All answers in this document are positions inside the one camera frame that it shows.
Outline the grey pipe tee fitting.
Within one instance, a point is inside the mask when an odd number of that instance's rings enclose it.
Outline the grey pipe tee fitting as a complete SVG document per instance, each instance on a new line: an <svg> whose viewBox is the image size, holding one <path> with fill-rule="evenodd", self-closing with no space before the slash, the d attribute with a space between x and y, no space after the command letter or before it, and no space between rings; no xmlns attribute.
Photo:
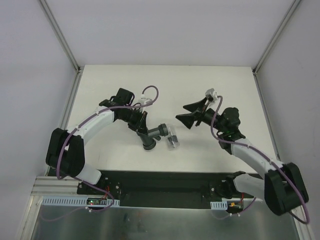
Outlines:
<svg viewBox="0 0 320 240"><path fill-rule="evenodd" d="M150 151L156 146L156 140L160 141L161 137L169 135L169 128L165 123L160 124L156 128L148 129L147 134L140 134L144 150Z"/></svg>

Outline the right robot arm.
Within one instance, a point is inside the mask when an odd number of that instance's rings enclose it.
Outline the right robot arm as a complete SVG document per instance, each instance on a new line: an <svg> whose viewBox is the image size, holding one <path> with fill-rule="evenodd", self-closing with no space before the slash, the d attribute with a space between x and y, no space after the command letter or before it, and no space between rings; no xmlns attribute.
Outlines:
<svg viewBox="0 0 320 240"><path fill-rule="evenodd" d="M213 102L214 98L204 98L184 105L183 108L188 113L176 115L176 119L188 129L201 123L209 125L212 136L223 150L258 173L258 178L241 171L228 176L223 184L226 198L247 193L264 200L271 212L277 216L286 213L292 215L295 208L302 207L304 224L307 224L310 221L307 208L309 196L299 167L292 162L274 160L252 145L239 130L239 110L236 107L227 107L219 114L217 110L209 108Z"/></svg>

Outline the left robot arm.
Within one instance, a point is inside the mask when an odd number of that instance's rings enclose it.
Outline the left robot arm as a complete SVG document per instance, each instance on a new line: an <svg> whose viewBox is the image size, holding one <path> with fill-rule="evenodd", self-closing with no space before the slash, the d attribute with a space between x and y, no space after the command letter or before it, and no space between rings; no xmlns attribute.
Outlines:
<svg viewBox="0 0 320 240"><path fill-rule="evenodd" d="M119 88L110 100L102 101L94 113L82 123L70 129L56 128L50 137L45 163L56 169L58 178L70 176L88 183L88 188L99 195L105 191L103 174L85 161L85 144L104 127L122 120L137 133L145 150L151 150L156 142L148 136L146 111L130 107L134 94Z"/></svg>

